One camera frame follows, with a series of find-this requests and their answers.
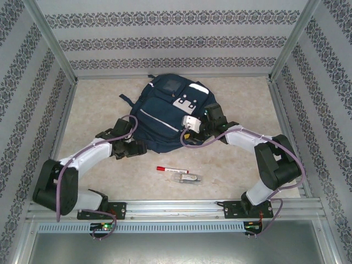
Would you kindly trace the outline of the red marker pen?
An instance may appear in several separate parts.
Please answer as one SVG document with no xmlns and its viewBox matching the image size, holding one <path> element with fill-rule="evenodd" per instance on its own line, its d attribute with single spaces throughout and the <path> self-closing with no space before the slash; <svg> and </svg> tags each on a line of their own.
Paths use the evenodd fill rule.
<svg viewBox="0 0 352 264">
<path fill-rule="evenodd" d="M 168 168 L 168 167 L 162 167 L 162 166 L 157 166 L 156 169 L 158 171 L 165 171 L 165 172 L 185 173 L 185 174 L 189 173 L 189 171 L 186 169 L 176 169 L 176 168 Z"/>
</svg>

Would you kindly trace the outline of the navy blue backpack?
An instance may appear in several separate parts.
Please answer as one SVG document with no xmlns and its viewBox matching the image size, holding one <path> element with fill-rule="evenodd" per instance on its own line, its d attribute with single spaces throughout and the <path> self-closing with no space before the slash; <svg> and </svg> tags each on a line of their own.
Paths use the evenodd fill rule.
<svg viewBox="0 0 352 264">
<path fill-rule="evenodd" d="M 183 118 L 201 119 L 205 107 L 216 103 L 214 94 L 202 83 L 176 74 L 154 76 L 136 102 L 124 94 L 119 97 L 130 105 L 130 114 L 138 120 L 133 138 L 156 153 L 181 148 Z"/>
</svg>

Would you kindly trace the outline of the clear plastic supplies pouch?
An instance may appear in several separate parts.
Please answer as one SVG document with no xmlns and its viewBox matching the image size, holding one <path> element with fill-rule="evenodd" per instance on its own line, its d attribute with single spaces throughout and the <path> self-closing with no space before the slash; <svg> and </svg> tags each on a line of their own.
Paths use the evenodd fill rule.
<svg viewBox="0 0 352 264">
<path fill-rule="evenodd" d="M 175 173 L 173 180 L 180 184 L 199 185 L 203 183 L 202 176 L 190 173 Z"/>
</svg>

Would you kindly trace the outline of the grey metal panel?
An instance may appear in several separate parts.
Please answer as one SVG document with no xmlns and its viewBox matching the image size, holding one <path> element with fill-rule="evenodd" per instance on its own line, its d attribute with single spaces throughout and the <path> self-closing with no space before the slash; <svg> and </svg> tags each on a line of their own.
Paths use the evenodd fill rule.
<svg viewBox="0 0 352 264">
<path fill-rule="evenodd" d="M 316 239 L 269 233 L 39 234 L 29 264 L 325 264 Z"/>
</svg>

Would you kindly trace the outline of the aluminium table edge rail short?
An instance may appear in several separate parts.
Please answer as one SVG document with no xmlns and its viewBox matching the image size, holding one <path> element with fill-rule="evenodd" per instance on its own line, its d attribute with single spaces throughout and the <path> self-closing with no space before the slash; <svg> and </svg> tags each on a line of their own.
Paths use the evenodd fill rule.
<svg viewBox="0 0 352 264">
<path fill-rule="evenodd" d="M 270 79 L 269 74 L 263 73 L 225 73 L 225 74 L 181 74 L 181 76 L 188 79 L 199 79 L 199 78 L 256 78 L 256 77 L 265 77 Z M 98 79 L 144 79 L 147 78 L 147 74 L 134 74 L 134 75 L 87 75 L 87 76 L 78 76 L 78 80 L 98 80 Z"/>
</svg>

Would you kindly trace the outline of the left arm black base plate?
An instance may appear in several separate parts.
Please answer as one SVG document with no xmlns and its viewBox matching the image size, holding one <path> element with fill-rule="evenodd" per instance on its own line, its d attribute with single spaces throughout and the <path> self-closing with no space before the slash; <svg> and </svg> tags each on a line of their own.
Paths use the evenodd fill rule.
<svg viewBox="0 0 352 264">
<path fill-rule="evenodd" d="M 117 220 L 124 220 L 127 204 L 125 202 L 109 202 L 105 209 L 98 209 L 99 211 L 114 215 Z M 97 212 L 79 211 L 77 213 L 78 220 L 112 220 L 111 216 Z"/>
</svg>

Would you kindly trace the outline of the aluminium table edge rail long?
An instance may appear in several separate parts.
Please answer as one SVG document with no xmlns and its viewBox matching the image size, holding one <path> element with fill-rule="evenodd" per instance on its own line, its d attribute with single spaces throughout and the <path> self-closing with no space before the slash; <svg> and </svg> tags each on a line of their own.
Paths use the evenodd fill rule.
<svg viewBox="0 0 352 264">
<path fill-rule="evenodd" d="M 274 109 L 278 118 L 278 123 L 280 126 L 280 129 L 282 133 L 288 138 L 290 141 L 292 148 L 297 155 L 297 158 L 301 161 L 301 157 L 299 155 L 299 150 L 297 149 L 296 143 L 295 143 L 295 138 L 294 135 L 292 134 L 292 130 L 290 127 L 289 119 L 287 117 L 287 113 L 284 108 L 284 104 L 281 100 L 279 91 L 277 89 L 277 85 L 274 82 L 271 82 L 270 80 L 267 82 L 269 92 L 272 98 L 272 102 L 274 105 Z"/>
<path fill-rule="evenodd" d="M 42 145 L 38 146 L 41 152 L 33 179 L 32 200 L 35 202 L 55 203 L 56 186 L 51 170 L 57 163 L 55 159 L 61 148 L 75 89 L 75 83 L 69 84 L 67 81 L 61 83 L 53 89 L 46 104 L 36 138 L 36 143 Z"/>
</svg>

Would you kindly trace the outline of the aluminium mounting rail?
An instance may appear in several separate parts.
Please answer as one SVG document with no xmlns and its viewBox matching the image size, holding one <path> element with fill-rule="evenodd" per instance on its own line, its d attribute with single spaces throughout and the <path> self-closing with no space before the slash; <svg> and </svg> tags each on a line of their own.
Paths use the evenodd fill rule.
<svg viewBox="0 0 352 264">
<path fill-rule="evenodd" d="M 217 200 L 127 200 L 125 221 L 224 221 L 223 205 Z M 278 220 L 326 219 L 319 198 L 271 200 Z"/>
</svg>

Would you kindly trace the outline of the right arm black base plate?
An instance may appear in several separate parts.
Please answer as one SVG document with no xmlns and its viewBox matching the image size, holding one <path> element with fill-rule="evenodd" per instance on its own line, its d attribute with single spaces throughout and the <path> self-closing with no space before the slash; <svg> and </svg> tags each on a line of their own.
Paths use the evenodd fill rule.
<svg viewBox="0 0 352 264">
<path fill-rule="evenodd" d="M 272 204 L 269 201 L 256 206 L 243 201 L 224 201 L 223 209 L 226 219 L 255 219 L 260 216 L 265 219 L 273 218 Z"/>
</svg>

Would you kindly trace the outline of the aluminium corner post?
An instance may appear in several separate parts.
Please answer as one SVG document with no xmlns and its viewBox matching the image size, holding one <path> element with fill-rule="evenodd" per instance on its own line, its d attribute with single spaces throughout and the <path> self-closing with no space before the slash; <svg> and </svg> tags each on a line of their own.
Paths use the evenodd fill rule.
<svg viewBox="0 0 352 264">
<path fill-rule="evenodd" d="M 59 41 L 56 39 L 49 23 L 46 20 L 36 0 L 22 0 L 30 16 L 33 18 L 42 36 L 44 37 L 49 48 L 53 52 L 60 67 L 65 72 L 69 80 L 76 84 L 78 77 L 75 75 L 72 66 L 70 65 L 64 51 L 62 50 Z"/>
<path fill-rule="evenodd" d="M 318 5 L 321 3 L 321 0 L 308 0 L 304 9 L 302 10 L 291 34 L 289 35 L 281 53 L 279 54 L 272 71 L 268 75 L 270 82 L 275 81 L 278 78 L 282 68 L 287 62 L 292 50 L 298 43 L 305 27 L 313 16 Z"/>
</svg>

